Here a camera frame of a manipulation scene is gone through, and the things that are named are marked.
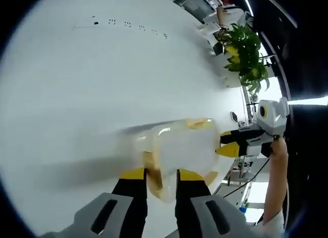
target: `white table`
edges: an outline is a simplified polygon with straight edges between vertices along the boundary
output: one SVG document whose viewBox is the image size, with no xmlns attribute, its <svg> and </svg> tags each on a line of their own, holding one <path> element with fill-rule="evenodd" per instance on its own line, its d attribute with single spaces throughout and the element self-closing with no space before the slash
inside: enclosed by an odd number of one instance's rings
<svg viewBox="0 0 328 238">
<path fill-rule="evenodd" d="M 236 128 L 241 89 L 220 86 L 197 24 L 169 0 L 41 0 L 26 16 L 1 60 L 0 169 L 33 232 L 62 230 L 112 191 L 127 164 L 120 129 L 198 117 Z M 211 191 L 231 164 L 219 159 Z M 144 237 L 175 229 L 174 204 L 149 193 Z"/>
</svg>

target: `person's arm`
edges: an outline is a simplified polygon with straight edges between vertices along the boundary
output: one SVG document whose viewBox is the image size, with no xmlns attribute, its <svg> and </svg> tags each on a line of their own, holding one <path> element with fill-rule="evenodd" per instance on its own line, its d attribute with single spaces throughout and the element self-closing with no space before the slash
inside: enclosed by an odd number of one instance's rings
<svg viewBox="0 0 328 238">
<path fill-rule="evenodd" d="M 266 192 L 263 224 L 268 223 L 281 210 L 287 188 L 288 152 L 284 139 L 279 138 L 271 144 L 270 179 Z"/>
<path fill-rule="evenodd" d="M 219 25 L 224 26 L 224 8 L 223 7 L 217 7 L 216 8 L 216 15 L 219 20 Z"/>
</svg>

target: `green leaves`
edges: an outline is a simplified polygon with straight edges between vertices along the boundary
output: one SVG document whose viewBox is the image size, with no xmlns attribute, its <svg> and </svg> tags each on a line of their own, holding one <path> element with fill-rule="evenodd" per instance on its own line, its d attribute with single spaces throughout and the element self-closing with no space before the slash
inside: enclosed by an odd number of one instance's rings
<svg viewBox="0 0 328 238">
<path fill-rule="evenodd" d="M 225 47 L 224 53 L 234 55 L 228 58 L 230 64 L 224 68 L 231 72 L 239 72 L 240 83 L 243 86 L 250 86 L 249 91 L 255 94 L 260 91 L 262 80 L 265 80 L 268 89 L 269 74 L 263 58 L 261 60 L 259 58 L 260 38 L 249 27 L 231 25 L 232 31 L 226 31 L 224 35 L 218 37 Z"/>
</svg>

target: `plant pot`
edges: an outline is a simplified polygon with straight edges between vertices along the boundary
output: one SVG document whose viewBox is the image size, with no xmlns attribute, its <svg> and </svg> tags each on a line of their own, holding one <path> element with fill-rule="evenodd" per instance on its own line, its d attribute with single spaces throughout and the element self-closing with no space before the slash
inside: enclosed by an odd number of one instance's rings
<svg viewBox="0 0 328 238">
<path fill-rule="evenodd" d="M 219 54 L 214 57 L 214 68 L 216 70 L 216 74 L 219 78 L 222 79 L 223 84 L 227 88 L 235 88 L 241 87 L 239 73 L 238 72 L 230 72 L 228 69 L 224 67 L 229 64 L 228 58 L 232 57 L 231 54 Z"/>
</svg>

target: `black cable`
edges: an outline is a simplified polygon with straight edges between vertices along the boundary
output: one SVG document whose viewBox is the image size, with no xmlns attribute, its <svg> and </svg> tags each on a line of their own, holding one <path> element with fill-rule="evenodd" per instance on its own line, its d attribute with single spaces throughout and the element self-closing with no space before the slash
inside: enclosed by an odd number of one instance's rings
<svg viewBox="0 0 328 238">
<path fill-rule="evenodd" d="M 235 189 L 234 191 L 231 191 L 229 194 L 223 196 L 223 198 L 228 197 L 229 195 L 231 195 L 232 193 L 236 192 L 237 190 L 243 188 L 245 185 L 247 185 L 249 182 L 252 182 L 254 180 L 254 178 L 256 178 L 256 176 L 262 171 L 262 169 L 265 167 L 265 165 L 268 163 L 269 159 L 262 165 L 261 169 L 258 170 L 257 174 L 255 174 L 252 179 L 248 180 L 246 183 L 244 183 L 243 185 L 241 185 L 239 188 Z"/>
</svg>

